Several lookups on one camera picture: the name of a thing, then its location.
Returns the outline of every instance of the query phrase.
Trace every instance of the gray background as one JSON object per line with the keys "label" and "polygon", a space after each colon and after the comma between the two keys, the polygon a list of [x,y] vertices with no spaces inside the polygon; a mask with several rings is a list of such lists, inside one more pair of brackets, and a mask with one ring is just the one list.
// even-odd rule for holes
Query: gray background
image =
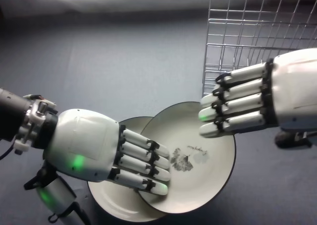
{"label": "gray background", "polygon": [[[1,86],[42,94],[60,112],[84,108],[119,121],[154,116],[200,99],[206,18],[206,11],[186,11],[7,21],[0,35]],[[278,150],[277,131],[237,135],[236,165],[224,190],[196,211],[152,224],[315,224],[317,149]],[[0,152],[7,147],[1,143]],[[1,225],[48,224],[50,211],[35,191],[23,190],[41,167],[41,154],[31,149],[0,161]],[[92,224],[125,224],[94,202],[86,182],[66,180]]]}

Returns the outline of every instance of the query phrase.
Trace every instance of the metal wire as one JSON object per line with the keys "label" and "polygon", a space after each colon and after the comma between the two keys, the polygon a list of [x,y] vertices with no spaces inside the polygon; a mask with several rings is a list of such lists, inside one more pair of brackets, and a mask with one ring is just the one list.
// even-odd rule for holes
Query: metal wire
{"label": "metal wire", "polygon": [[210,0],[203,96],[222,73],[317,47],[317,0]]}

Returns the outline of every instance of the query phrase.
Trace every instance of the metal grid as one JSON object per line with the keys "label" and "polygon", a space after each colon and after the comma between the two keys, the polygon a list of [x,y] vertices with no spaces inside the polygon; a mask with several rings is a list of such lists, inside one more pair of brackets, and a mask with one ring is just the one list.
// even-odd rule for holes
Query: metal grid
{"label": "metal grid", "polygon": [[317,47],[317,0],[210,0],[203,96],[222,73]]}

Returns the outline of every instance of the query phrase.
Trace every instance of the white plate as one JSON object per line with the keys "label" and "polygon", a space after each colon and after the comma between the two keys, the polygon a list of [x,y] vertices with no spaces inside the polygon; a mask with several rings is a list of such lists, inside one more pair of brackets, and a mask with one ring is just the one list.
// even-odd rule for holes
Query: white plate
{"label": "white plate", "polygon": [[171,154],[168,194],[162,197],[139,192],[149,205],[162,212],[178,214],[199,208],[222,190],[233,170],[234,137],[200,136],[200,110],[197,102],[173,105],[156,115],[142,132],[167,146]]}
{"label": "white plate", "polygon": [[[151,120],[151,117],[134,117],[120,124],[137,133]],[[96,202],[109,214],[130,222],[148,222],[165,215],[151,208],[133,189],[108,181],[88,182],[89,189]]]}

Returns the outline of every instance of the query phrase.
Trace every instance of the black cable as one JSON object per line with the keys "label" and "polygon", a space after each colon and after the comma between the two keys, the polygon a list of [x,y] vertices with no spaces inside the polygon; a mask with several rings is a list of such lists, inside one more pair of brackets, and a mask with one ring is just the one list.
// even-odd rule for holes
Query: black cable
{"label": "black cable", "polygon": [[10,148],[5,152],[3,153],[1,156],[0,156],[0,161],[5,158],[10,152],[12,152],[13,150],[13,144],[10,146]]}

